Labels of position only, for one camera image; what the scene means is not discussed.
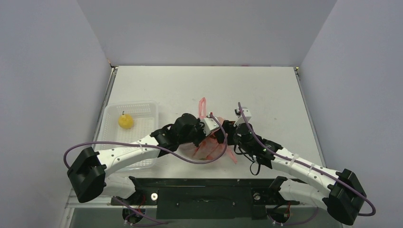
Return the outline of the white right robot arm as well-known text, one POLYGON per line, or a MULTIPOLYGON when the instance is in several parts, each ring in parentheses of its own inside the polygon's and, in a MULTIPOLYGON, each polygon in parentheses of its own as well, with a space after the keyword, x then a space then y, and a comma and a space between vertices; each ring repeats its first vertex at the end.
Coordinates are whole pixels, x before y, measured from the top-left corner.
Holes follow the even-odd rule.
POLYGON ((325 209, 345 225, 353 225, 361 215, 366 193, 356 174, 348 169, 337 171, 299 157, 278 143, 253 133, 251 125, 225 120, 222 124, 227 144, 240 154, 249 156, 254 163, 287 173, 297 181, 284 180, 269 188, 272 202, 292 200, 325 209))

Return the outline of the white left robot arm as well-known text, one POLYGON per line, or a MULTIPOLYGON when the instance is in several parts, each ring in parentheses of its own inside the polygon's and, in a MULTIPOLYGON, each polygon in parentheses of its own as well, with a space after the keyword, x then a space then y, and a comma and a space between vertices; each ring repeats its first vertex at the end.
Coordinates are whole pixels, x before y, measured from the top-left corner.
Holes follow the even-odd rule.
POLYGON ((83 149, 67 171, 67 176, 80 203, 89 202, 101 194, 119 196, 129 204, 141 200, 142 191, 130 178, 111 178, 116 171, 131 164, 170 154, 182 144, 198 146, 219 124, 213 118, 196 118, 185 113, 172 124, 131 143, 118 143, 115 148, 95 151, 83 149))

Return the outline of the pink printed plastic bag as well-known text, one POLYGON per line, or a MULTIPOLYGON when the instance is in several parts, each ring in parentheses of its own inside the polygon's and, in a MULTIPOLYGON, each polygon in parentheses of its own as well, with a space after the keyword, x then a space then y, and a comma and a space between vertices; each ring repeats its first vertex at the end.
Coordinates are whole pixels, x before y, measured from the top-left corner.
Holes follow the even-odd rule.
MULTIPOLYGON (((198 116, 200 119, 204 119, 208 115, 206 111, 206 98, 203 97, 199 101, 198 116)), ((217 138, 211 134, 201 142, 199 147, 193 149, 191 155, 193 159, 197 160, 213 160, 222 153, 223 148, 224 144, 219 144, 217 138)))

